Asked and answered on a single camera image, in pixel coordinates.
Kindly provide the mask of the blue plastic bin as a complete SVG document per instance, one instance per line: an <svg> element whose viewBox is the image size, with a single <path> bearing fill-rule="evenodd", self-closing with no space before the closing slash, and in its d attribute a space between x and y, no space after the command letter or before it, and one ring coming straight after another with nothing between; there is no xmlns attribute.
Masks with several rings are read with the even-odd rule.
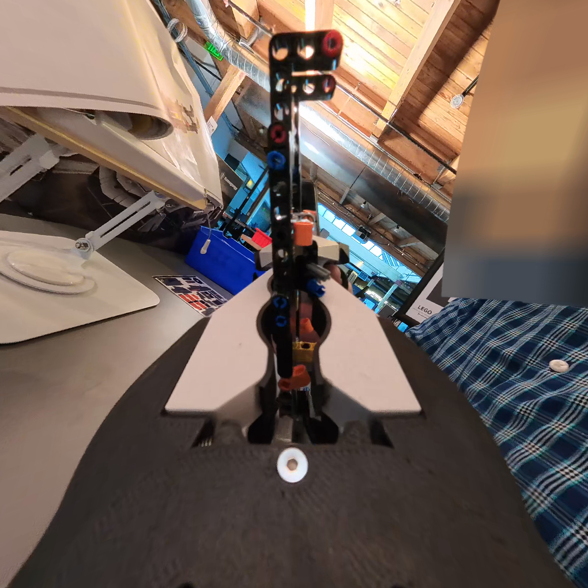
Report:
<svg viewBox="0 0 588 588"><path fill-rule="evenodd" d="M254 253L217 229L197 232L185 263L232 295L263 275L256 268Z"/></svg>

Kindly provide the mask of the lego instruction booklet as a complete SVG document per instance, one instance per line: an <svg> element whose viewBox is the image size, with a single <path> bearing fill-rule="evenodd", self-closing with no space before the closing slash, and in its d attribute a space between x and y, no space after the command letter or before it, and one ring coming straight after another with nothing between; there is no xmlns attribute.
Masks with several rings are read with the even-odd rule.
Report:
<svg viewBox="0 0 588 588"><path fill-rule="evenodd" d="M200 96L150 1L1 1L1 118L193 208L223 206Z"/></svg>

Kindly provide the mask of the silver ventilation ducts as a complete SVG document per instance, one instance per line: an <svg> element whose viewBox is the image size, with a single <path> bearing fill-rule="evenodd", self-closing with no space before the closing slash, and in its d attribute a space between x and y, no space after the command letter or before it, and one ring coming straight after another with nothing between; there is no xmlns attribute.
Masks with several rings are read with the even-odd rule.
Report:
<svg viewBox="0 0 588 588"><path fill-rule="evenodd" d="M227 62L243 71L246 77L270 92L270 77L267 63L259 56L239 44L236 38L219 22L208 1L162 1L171 17L180 19L188 32L195 35L201 45L209 41ZM300 117L309 122L335 144L361 161L364 166L378 174L413 202L447 222L450 200L430 184L419 180L404 164L383 148L376 146L367 136L341 118L322 102L301 105Z"/></svg>

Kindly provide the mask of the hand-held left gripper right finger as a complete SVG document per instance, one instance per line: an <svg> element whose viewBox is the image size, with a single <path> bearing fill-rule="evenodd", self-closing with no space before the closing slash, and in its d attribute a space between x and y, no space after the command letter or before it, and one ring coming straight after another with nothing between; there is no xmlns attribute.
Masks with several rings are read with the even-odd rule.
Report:
<svg viewBox="0 0 588 588"><path fill-rule="evenodd" d="M378 316L338 283L321 298L327 330L320 375L329 417L417 415L421 406Z"/></svg>

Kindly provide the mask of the lego sticker sheet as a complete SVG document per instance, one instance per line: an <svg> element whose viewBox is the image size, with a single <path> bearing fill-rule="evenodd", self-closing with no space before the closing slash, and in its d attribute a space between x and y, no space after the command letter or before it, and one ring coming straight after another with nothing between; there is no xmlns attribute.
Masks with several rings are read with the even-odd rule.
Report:
<svg viewBox="0 0 588 588"><path fill-rule="evenodd" d="M184 301L203 318L209 318L228 299L197 276L154 276L159 284Z"/></svg>

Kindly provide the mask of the black lego chassis build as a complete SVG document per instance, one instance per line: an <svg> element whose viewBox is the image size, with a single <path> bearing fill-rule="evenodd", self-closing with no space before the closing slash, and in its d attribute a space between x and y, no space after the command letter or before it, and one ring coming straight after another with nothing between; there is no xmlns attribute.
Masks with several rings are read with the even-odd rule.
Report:
<svg viewBox="0 0 588 588"><path fill-rule="evenodd" d="M286 390L280 393L285 415L301 419L309 413L303 380L297 382L293 343L299 340L301 293L311 299L325 293L323 282L299 282L295 269L296 246L313 241L314 216L303 205L299 156L299 107L308 100L329 100L339 66L342 34L334 29L275 34L269 42L270 125L267 165L270 189L270 235L273 247L271 337L275 343L276 371Z"/></svg>

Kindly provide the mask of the person's plaid shirt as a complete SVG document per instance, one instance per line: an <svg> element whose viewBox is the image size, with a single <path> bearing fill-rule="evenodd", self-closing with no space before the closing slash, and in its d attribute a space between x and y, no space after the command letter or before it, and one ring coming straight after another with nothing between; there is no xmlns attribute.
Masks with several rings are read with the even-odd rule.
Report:
<svg viewBox="0 0 588 588"><path fill-rule="evenodd" d="M478 412L556 563L587 587L587 308L455 299L405 334Z"/></svg>

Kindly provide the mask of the black lego gear rack assembly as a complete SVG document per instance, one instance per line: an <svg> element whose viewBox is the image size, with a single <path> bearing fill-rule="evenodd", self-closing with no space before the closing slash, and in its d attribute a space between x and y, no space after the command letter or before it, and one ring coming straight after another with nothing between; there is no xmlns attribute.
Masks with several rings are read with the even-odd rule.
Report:
<svg viewBox="0 0 588 588"><path fill-rule="evenodd" d="M306 283L311 279L318 281L330 279L329 270L319 264L318 249L315 245L296 246L295 269L299 282Z"/></svg>

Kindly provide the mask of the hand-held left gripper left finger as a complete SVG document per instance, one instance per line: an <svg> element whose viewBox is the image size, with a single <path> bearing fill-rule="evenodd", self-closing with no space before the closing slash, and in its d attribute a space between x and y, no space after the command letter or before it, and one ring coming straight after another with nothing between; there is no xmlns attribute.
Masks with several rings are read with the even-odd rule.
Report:
<svg viewBox="0 0 588 588"><path fill-rule="evenodd" d="M216 310L205 326L165 411L171 415L260 415L259 387L273 372L275 354L259 316L270 300L271 275Z"/></svg>

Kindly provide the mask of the white book stand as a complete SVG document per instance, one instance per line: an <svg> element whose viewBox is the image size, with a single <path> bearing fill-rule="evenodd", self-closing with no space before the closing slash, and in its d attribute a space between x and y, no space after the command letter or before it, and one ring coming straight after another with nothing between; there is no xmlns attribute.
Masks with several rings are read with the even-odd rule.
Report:
<svg viewBox="0 0 588 588"><path fill-rule="evenodd" d="M157 231L169 213L195 210L210 223L224 208L217 156L202 107L178 105L171 133L140 139L106 113L2 109L1 138L31 133L1 161L1 201L66 158L92 163L86 184L99 187L108 220L71 240L1 230L1 343L47 334L155 307L157 294L98 253L147 218Z"/></svg>

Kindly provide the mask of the framed marker sign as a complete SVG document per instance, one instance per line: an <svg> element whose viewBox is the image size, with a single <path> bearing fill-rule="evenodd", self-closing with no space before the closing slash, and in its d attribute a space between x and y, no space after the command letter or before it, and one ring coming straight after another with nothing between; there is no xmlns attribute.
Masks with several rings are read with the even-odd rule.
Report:
<svg viewBox="0 0 588 588"><path fill-rule="evenodd" d="M398 314L407 325L420 325L456 299L442 294L444 260L442 252L399 309Z"/></svg>

